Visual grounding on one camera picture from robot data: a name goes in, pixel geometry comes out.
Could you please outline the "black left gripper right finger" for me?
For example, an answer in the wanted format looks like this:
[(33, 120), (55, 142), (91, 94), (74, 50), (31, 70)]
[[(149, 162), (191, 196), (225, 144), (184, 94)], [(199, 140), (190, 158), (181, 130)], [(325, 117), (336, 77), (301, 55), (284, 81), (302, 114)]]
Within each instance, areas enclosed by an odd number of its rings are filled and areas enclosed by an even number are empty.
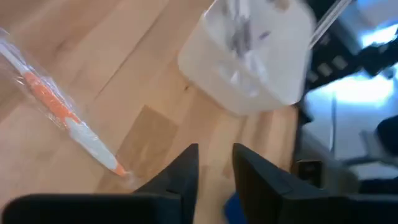
[(328, 194), (248, 147), (233, 145), (236, 191), (248, 223), (330, 223)]

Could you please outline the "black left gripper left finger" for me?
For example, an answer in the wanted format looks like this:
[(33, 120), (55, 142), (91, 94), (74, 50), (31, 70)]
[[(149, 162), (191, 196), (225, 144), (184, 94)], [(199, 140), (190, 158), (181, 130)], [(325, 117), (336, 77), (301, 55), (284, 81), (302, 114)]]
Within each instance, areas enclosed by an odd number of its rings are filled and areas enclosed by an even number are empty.
[(193, 143), (133, 193), (139, 200), (134, 223), (193, 223), (198, 170), (198, 144)]

